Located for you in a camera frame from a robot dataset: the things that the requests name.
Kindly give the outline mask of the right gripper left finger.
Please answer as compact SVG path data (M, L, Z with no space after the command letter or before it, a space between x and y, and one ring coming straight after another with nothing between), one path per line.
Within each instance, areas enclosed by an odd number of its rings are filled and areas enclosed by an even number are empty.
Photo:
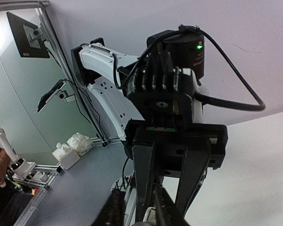
M92 226L123 226L125 218L125 192L113 190Z

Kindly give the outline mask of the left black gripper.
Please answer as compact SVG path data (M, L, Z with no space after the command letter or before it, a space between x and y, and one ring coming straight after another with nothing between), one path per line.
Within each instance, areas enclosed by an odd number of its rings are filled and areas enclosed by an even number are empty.
M142 115L127 123L124 142L135 171L135 220L142 221L151 204L154 174L180 176L175 204L186 212L203 172L223 162L227 127L201 121L202 104L197 104L194 91L130 90L125 96Z

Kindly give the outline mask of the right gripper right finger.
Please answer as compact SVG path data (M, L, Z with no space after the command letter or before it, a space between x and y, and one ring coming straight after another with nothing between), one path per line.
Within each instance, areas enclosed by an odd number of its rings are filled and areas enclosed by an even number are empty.
M189 226L166 189L160 183L155 185L153 194L157 226Z

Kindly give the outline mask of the white nail polish cap brush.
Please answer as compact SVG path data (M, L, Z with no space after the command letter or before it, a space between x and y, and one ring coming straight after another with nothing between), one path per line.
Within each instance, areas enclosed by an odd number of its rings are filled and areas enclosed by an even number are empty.
M156 208L149 207L141 222L136 222L133 226L156 226Z

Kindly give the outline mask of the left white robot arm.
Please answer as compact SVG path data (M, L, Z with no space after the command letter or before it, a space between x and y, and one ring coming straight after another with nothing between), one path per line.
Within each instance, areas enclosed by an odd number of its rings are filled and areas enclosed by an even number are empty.
M164 177L179 179L175 209L185 216L206 178L225 157L227 127L203 122L204 41L196 26L150 36L141 56L98 38L71 51L75 73L110 118L133 161L135 219L158 206Z

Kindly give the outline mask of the black wall monitor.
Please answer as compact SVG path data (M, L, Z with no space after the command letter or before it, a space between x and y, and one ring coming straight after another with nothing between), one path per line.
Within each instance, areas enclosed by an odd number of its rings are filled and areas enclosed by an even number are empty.
M11 13L6 13L17 50L22 58L50 58L42 28Z

